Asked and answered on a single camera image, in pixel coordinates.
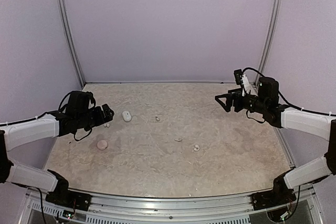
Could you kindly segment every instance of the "metal corner post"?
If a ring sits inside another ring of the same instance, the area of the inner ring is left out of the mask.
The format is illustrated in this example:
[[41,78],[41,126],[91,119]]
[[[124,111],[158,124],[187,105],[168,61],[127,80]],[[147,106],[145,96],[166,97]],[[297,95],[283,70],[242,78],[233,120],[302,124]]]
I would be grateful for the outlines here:
[[[280,10],[280,3],[281,0],[274,0],[273,1],[273,8],[272,8],[272,14],[271,14],[271,20],[268,26],[268,31],[267,31],[267,37],[266,37],[266,41],[265,41],[265,45],[263,48],[263,53],[262,53],[262,57],[261,57],[261,61],[258,67],[259,72],[264,73],[265,71],[265,66],[266,66],[266,62],[269,56],[269,51],[271,48],[271,44],[272,44],[272,40],[273,40],[273,36],[274,36],[274,32],[275,32],[275,27],[277,24],[277,19],[278,19],[278,14],[279,14],[279,10]],[[258,84],[260,76],[257,74],[257,77],[255,79],[255,84]]]
[[79,84],[83,88],[85,85],[85,79],[84,79],[84,76],[83,76],[83,73],[80,67],[80,63],[79,63],[79,60],[76,54],[75,45],[73,44],[74,40],[72,38],[72,34],[71,34],[70,26],[69,26],[69,20],[67,17],[65,0],[57,0],[57,3],[58,3],[59,11],[60,11],[61,21],[63,24],[64,34],[65,34],[67,44],[69,47],[72,63],[75,68],[76,76],[79,81]]

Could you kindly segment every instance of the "white wall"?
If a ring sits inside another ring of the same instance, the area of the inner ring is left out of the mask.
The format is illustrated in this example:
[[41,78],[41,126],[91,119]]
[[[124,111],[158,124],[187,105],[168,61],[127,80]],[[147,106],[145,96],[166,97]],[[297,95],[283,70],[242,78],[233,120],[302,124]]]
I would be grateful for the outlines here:
[[[266,75],[280,83],[293,104],[336,113],[336,0],[282,0]],[[327,152],[320,138],[283,130],[295,158],[302,165]],[[326,223],[335,223],[336,178],[315,186]]]
[[[0,0],[0,122],[58,108],[79,89],[56,0]],[[43,167],[53,139],[27,144],[10,157]],[[17,223],[25,189],[0,184],[0,223]]]
[[233,81],[242,64],[258,67],[272,4],[66,0],[88,82]]

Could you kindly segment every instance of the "marble-patterned surface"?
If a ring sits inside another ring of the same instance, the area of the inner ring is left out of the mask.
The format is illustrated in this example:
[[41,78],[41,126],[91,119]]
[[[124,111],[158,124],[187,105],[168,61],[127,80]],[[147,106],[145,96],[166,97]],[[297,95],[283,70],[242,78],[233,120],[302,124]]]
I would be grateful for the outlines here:
[[[97,105],[107,103],[115,111],[111,126],[93,129],[80,142],[72,135],[58,138],[46,168],[72,188],[114,195],[202,197],[270,188],[289,169],[287,160],[271,126],[247,119],[244,111],[226,113],[215,102],[215,95],[235,87],[86,85]],[[131,112],[131,122],[122,119],[124,110]],[[109,147],[98,150],[99,140]]]

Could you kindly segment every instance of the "robotic arm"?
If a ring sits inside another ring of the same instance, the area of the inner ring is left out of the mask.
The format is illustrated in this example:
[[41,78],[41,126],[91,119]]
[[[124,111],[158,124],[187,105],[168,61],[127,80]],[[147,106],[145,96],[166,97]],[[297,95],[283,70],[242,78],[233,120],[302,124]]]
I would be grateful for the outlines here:
[[293,189],[306,183],[317,183],[329,175],[336,174],[336,117],[303,108],[294,109],[279,104],[279,83],[270,77],[260,77],[258,94],[250,86],[241,69],[234,71],[239,89],[229,90],[227,94],[217,95],[215,100],[229,112],[243,109],[246,113],[257,112],[265,122],[277,128],[294,129],[307,132],[329,141],[329,148],[319,157],[298,168],[294,168],[274,180],[272,190],[252,194],[255,210],[274,207],[296,200]]
[[71,208],[76,202],[77,209],[87,210],[91,196],[68,190],[68,181],[58,173],[10,161],[7,157],[7,151],[47,137],[71,133],[76,141],[80,141],[83,138],[76,139],[77,130],[84,129],[90,134],[93,127],[112,121],[114,112],[107,104],[96,106],[91,92],[72,91],[65,98],[67,96],[68,103],[62,108],[60,105],[57,111],[0,125],[0,183],[37,187],[48,192],[46,200],[49,202]]

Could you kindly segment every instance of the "round pink object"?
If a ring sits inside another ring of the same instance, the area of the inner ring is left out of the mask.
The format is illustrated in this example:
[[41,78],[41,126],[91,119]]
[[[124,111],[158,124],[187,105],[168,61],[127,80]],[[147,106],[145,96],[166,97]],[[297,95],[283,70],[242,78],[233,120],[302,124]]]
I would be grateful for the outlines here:
[[100,140],[97,143],[97,148],[101,151],[105,150],[108,146],[109,146],[109,144],[105,140]]

